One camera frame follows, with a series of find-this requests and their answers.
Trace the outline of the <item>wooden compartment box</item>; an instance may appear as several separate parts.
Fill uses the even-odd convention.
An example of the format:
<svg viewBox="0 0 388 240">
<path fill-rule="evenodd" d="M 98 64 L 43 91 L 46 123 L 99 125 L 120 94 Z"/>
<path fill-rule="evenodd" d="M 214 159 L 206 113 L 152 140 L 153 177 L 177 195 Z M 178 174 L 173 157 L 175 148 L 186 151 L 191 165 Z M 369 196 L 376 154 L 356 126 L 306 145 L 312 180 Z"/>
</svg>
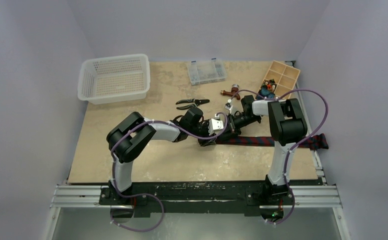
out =
<svg viewBox="0 0 388 240">
<path fill-rule="evenodd" d="M 277 98 L 284 96 L 283 99 L 287 99 L 291 96 L 291 93 L 288 92 L 292 91 L 296 87 L 300 73 L 301 71 L 298 68 L 284 62 L 274 60 L 270 64 L 263 78 L 263 82 L 264 80 L 274 79 L 277 85 L 274 91 L 275 96 Z"/>
</svg>

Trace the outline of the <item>red navy striped tie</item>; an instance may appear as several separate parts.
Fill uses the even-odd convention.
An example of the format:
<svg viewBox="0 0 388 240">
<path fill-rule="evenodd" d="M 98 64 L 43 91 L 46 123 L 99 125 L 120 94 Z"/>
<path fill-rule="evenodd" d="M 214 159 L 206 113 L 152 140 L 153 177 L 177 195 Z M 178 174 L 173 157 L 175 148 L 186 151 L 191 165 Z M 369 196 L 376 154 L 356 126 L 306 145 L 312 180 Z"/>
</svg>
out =
<svg viewBox="0 0 388 240">
<path fill-rule="evenodd" d="M 273 147 L 275 141 L 271 136 L 237 136 L 227 140 L 216 140 L 217 145 L 235 145 L 250 147 Z M 299 148 L 310 150 L 329 149 L 329 145 L 324 133 L 314 135 L 299 145 Z"/>
</svg>

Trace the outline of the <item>white plastic basket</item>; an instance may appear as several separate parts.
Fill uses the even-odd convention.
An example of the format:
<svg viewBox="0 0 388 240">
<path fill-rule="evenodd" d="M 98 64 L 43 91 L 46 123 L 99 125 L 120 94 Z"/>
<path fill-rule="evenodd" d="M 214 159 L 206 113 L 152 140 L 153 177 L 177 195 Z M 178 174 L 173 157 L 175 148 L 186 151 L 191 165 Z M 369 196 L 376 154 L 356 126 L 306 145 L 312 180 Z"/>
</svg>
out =
<svg viewBox="0 0 388 240">
<path fill-rule="evenodd" d="M 146 98 L 150 89 L 150 63 L 145 54 L 88 59 L 83 62 L 77 86 L 81 101 L 94 105 Z"/>
</svg>

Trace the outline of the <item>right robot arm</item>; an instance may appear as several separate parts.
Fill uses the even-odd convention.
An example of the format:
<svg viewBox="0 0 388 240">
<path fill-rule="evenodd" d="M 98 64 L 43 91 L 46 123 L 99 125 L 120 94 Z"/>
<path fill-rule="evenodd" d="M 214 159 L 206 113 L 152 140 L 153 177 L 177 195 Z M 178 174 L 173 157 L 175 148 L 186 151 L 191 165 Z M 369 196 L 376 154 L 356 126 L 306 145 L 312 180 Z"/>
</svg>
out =
<svg viewBox="0 0 388 240">
<path fill-rule="evenodd" d="M 241 128 L 269 117 L 269 128 L 274 140 L 274 154 L 270 170 L 262 190 L 263 199 L 273 204 L 289 194 L 289 171 L 293 154 L 308 131 L 298 99 L 283 101 L 255 100 L 252 95 L 241 99 L 243 112 L 228 115 L 226 133 L 237 136 Z"/>
</svg>

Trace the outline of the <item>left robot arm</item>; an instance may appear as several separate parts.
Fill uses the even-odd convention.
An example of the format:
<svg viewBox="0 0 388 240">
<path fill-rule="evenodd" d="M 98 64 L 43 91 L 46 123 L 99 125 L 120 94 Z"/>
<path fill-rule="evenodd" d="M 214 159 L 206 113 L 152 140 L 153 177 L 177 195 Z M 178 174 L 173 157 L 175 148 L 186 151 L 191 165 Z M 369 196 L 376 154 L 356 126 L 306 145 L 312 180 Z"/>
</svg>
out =
<svg viewBox="0 0 388 240">
<path fill-rule="evenodd" d="M 120 205 L 129 202 L 133 162 L 150 141 L 178 143 L 191 136 L 209 143 L 220 136 L 226 126 L 227 117 L 223 113 L 204 119 L 203 112 L 197 107 L 169 121 L 149 119 L 139 112 L 132 112 L 106 137 L 113 160 L 112 199 Z"/>
</svg>

